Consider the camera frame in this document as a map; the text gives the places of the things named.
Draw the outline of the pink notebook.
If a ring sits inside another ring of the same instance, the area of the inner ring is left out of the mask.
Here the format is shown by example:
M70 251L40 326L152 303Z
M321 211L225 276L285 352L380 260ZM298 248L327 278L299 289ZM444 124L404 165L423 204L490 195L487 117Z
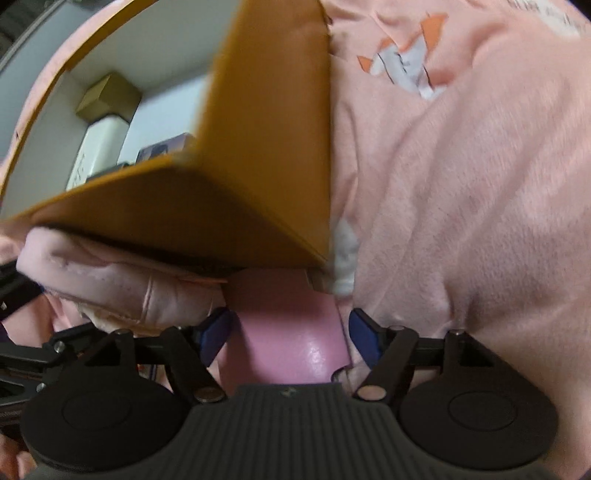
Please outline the pink notebook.
M226 391L243 384L327 383L351 363L335 299L315 291L304 270L242 270L228 279L223 296L238 314L216 359Z

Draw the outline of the light pink pouch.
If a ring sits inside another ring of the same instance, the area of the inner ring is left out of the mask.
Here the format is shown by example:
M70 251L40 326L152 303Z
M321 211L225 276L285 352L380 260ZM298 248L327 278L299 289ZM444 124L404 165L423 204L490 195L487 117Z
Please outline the light pink pouch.
M194 326L225 305L221 280L46 227L29 231L16 267L106 332Z

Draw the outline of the pink cloud-print duvet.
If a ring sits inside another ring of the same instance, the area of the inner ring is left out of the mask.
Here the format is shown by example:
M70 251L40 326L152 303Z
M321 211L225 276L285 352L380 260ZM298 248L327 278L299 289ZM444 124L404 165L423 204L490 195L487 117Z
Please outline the pink cloud-print duvet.
M590 467L590 23L565 1L317 1L329 32L329 256L301 269L383 327L471 334L559 415L543 463ZM48 291L15 330L90 319Z

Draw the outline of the white rectangular box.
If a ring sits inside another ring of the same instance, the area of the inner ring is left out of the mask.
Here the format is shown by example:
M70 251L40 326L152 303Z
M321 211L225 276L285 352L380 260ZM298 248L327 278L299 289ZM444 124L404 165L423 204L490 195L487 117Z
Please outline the white rectangular box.
M91 124L83 137L66 190L84 184L91 176L117 164L129 124L116 115Z

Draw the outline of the orange cardboard box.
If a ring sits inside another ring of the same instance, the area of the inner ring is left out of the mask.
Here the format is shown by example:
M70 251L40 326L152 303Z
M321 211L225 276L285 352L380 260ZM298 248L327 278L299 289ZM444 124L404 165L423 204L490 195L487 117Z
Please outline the orange cardboard box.
M123 166L67 183L77 107L143 94ZM329 256L329 32L317 1L115 1L35 82L1 167L1 230L36 226L187 268L315 268Z

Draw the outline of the small gold box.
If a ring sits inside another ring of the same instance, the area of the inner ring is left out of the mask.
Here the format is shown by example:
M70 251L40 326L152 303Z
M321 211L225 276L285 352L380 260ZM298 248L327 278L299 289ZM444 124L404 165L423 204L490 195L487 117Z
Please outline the small gold box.
M142 99L142 92L118 72L112 71L94 83L83 95L76 115L87 123L115 115L130 123Z

